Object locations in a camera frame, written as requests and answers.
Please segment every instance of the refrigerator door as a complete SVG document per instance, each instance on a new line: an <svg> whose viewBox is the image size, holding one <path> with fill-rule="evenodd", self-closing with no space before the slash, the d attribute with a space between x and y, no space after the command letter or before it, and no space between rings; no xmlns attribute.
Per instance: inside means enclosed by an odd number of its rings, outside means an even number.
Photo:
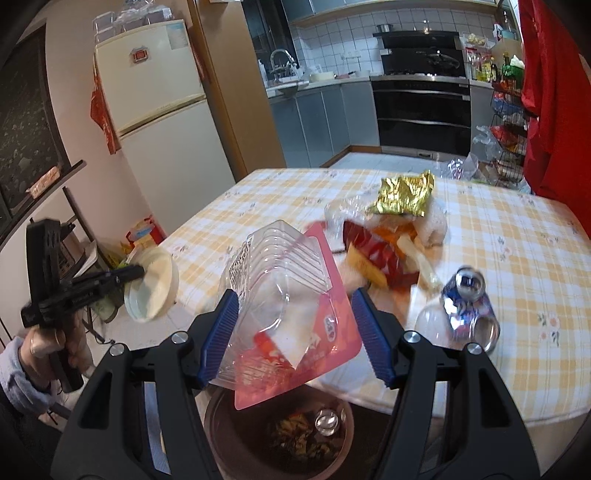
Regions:
<svg viewBox="0 0 591 480"><path fill-rule="evenodd" d="M119 137L205 98L183 20L117 35L100 43L95 57Z"/></svg>
<svg viewBox="0 0 591 480"><path fill-rule="evenodd" d="M206 100L138 128L121 147L167 234L236 183Z"/></svg>

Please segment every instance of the gold foil bag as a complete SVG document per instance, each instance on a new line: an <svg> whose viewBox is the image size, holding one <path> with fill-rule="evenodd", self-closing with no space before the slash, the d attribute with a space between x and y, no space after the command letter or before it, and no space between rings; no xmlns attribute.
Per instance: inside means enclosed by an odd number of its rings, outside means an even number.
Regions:
<svg viewBox="0 0 591 480"><path fill-rule="evenodd" d="M435 177L428 170L418 177L399 176L382 179L378 200L369 206L368 212L390 215L410 213L423 217L434 184Z"/></svg>

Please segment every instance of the kitchen cabinet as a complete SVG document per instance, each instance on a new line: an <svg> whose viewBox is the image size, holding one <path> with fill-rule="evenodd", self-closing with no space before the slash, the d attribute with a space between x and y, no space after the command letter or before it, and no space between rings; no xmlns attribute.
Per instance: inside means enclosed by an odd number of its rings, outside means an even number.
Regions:
<svg viewBox="0 0 591 480"><path fill-rule="evenodd" d="M333 156L329 123L319 90L297 96L301 124L304 128L311 167L320 167Z"/></svg>
<svg viewBox="0 0 591 480"><path fill-rule="evenodd" d="M291 168L310 168L306 140L304 139L296 99L282 98L273 101L271 103L271 112L286 165Z"/></svg>
<svg viewBox="0 0 591 480"><path fill-rule="evenodd" d="M311 0L282 0L282 3L288 22L314 15Z"/></svg>
<svg viewBox="0 0 591 480"><path fill-rule="evenodd" d="M470 85L470 110L472 113L471 135L474 139L482 135L476 127L489 127L492 125L492 118L495 114L492 109L492 89ZM486 161L486 150L482 143L472 144L470 151L477 156L478 160Z"/></svg>
<svg viewBox="0 0 591 480"><path fill-rule="evenodd" d="M322 99L324 100L324 110L329 123L333 155L336 155L350 145L349 129L347 128L345 106L340 86L336 85L322 90Z"/></svg>
<svg viewBox="0 0 591 480"><path fill-rule="evenodd" d="M345 83L341 90L351 145L379 147L371 82Z"/></svg>
<svg viewBox="0 0 591 480"><path fill-rule="evenodd" d="M345 0L311 0L311 2L315 14L343 8L346 5Z"/></svg>

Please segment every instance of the white floor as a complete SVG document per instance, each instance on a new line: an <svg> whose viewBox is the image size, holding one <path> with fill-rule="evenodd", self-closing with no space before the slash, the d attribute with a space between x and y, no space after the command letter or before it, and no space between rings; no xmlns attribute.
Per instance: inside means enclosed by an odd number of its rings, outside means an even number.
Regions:
<svg viewBox="0 0 591 480"><path fill-rule="evenodd" d="M385 170L396 173L423 173L425 170L437 172L439 162L423 158L402 157L381 153L347 153L330 168L360 168L365 170Z"/></svg>

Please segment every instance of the hand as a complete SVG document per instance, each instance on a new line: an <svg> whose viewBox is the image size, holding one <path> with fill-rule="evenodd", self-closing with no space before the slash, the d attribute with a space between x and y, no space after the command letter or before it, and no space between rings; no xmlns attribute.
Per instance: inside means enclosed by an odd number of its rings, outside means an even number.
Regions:
<svg viewBox="0 0 591 480"><path fill-rule="evenodd" d="M92 354L86 344L86 333L80 314L74 315L73 326L69 331L55 329L31 328L19 350L19 358L23 370L33 384L44 390L56 374L51 368L49 354L66 348L68 363L80 372L86 372L92 366Z"/></svg>

